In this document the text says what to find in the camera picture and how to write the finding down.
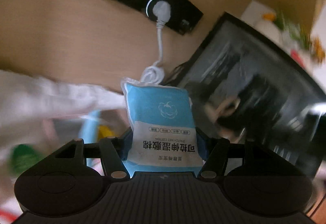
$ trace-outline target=green object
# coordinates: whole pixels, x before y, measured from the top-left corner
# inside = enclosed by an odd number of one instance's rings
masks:
[[[284,31],[286,26],[286,19],[284,17],[283,12],[277,11],[276,13],[276,19],[274,21],[274,24],[281,30]]]
[[[305,32],[303,27],[300,27],[300,43],[305,50],[311,50],[310,36]]]
[[[42,159],[42,155],[31,146],[20,144],[11,150],[10,168],[19,176]]]

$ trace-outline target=ribbed black surface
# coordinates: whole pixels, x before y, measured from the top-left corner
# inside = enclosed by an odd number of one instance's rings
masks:
[[[214,183],[195,179],[192,173],[138,172],[132,180],[113,183],[103,199],[88,210],[61,218],[26,213],[16,224],[305,224],[304,214],[266,218],[232,205]]]

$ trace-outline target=round black pad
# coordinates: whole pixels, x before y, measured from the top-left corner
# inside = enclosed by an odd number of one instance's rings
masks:
[[[225,177],[224,191],[238,207],[255,214],[284,216],[302,211],[312,194],[310,180],[276,171],[240,166]]]
[[[103,192],[100,174],[85,165],[67,166],[65,160],[56,159],[49,169],[52,172],[39,175],[32,167],[17,179],[15,195],[24,209],[38,215],[64,216],[99,199]]]

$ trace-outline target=cotton logo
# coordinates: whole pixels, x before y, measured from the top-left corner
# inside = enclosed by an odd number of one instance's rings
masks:
[[[159,110],[161,112],[161,116],[169,119],[173,119],[177,116],[178,111],[174,105],[170,105],[171,102],[167,102],[166,104],[160,103]]]

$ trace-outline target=yellow object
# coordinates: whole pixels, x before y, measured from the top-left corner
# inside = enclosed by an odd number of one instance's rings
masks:
[[[100,125],[98,127],[97,140],[104,139],[104,138],[115,138],[116,136],[117,135],[106,125]]]
[[[325,60],[325,51],[322,48],[322,45],[318,37],[313,39],[312,48],[314,52],[314,57],[317,59],[317,62],[323,63]]]
[[[274,13],[265,13],[263,14],[262,18],[267,21],[275,21],[276,20],[276,15]]]

